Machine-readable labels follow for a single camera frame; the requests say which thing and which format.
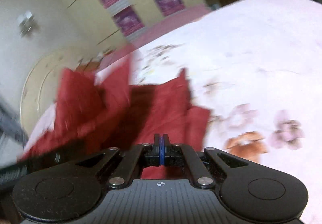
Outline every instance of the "flower pattern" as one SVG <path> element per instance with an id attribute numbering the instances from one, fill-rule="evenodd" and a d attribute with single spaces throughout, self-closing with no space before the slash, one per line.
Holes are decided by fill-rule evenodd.
<path id="1" fill-rule="evenodd" d="M 224 149 L 227 149 L 232 155 L 259 163 L 260 154 L 268 152 L 265 143 L 261 141 L 263 138 L 258 132 L 246 132 L 228 139 Z"/>
<path id="2" fill-rule="evenodd" d="M 146 65 L 141 69 L 141 79 L 138 84 L 144 83 L 146 77 L 154 72 L 159 66 L 175 66 L 177 63 L 170 59 L 169 52 L 182 45 L 159 45 L 147 51 Z"/>
<path id="3" fill-rule="evenodd" d="M 250 104 L 242 104 L 236 106 L 225 121 L 229 129 L 242 129 L 252 123 L 256 116 L 257 110 L 250 110 Z"/>
<path id="4" fill-rule="evenodd" d="M 269 143 L 274 148 L 282 148 L 284 144 L 291 149 L 301 148 L 300 138 L 304 138 L 303 130 L 300 129 L 300 123 L 289 119 L 286 110 L 280 110 L 276 114 L 275 126 L 277 128 L 269 139 Z"/>

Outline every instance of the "floral bedsheet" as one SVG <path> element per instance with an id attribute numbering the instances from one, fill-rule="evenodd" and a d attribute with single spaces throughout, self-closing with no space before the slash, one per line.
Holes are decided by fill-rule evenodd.
<path id="1" fill-rule="evenodd" d="M 320 23 L 308 0 L 244 0 L 140 48 L 135 78 L 164 83 L 186 67 L 193 103 L 212 111 L 203 146 L 299 178 L 307 224 L 322 223 Z"/>

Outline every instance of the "red towel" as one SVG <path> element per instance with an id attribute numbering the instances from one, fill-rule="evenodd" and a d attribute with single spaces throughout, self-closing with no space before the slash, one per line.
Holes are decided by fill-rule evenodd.
<path id="1" fill-rule="evenodd" d="M 25 158 L 74 139 L 85 140 L 87 153 L 108 147 L 127 150 L 135 144 L 153 143 L 155 133 L 168 134 L 171 143 L 185 143 L 200 151 L 210 111 L 191 106 L 185 71 L 161 85 L 129 86 L 129 62 L 116 68 L 100 89 L 90 79 L 66 70 L 57 97 L 54 130 L 46 132 Z M 149 167 L 142 174 L 150 179 L 176 177 L 182 177 L 180 171 L 165 167 Z"/>

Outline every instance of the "metal pin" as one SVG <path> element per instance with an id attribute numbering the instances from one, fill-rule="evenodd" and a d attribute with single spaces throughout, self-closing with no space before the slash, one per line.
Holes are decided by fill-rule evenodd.
<path id="1" fill-rule="evenodd" d="M 214 181 L 211 179 L 211 178 L 209 178 L 209 177 L 200 177 L 200 178 L 198 178 L 198 183 L 200 184 L 200 185 L 203 185 L 203 186 L 205 186 L 205 185 L 210 185 L 210 184 L 212 184 Z"/>
<path id="2" fill-rule="evenodd" d="M 109 180 L 109 183 L 112 185 L 122 185 L 125 182 L 124 178 L 122 177 L 113 177 Z"/>

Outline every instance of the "blue rubber band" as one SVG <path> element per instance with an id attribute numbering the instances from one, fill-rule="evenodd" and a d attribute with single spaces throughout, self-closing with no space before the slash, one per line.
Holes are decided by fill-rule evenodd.
<path id="1" fill-rule="evenodd" d="M 164 159 L 165 159 L 165 146 L 164 146 L 163 136 L 161 136 L 159 139 L 159 157 L 160 157 L 160 166 L 163 166 Z"/>

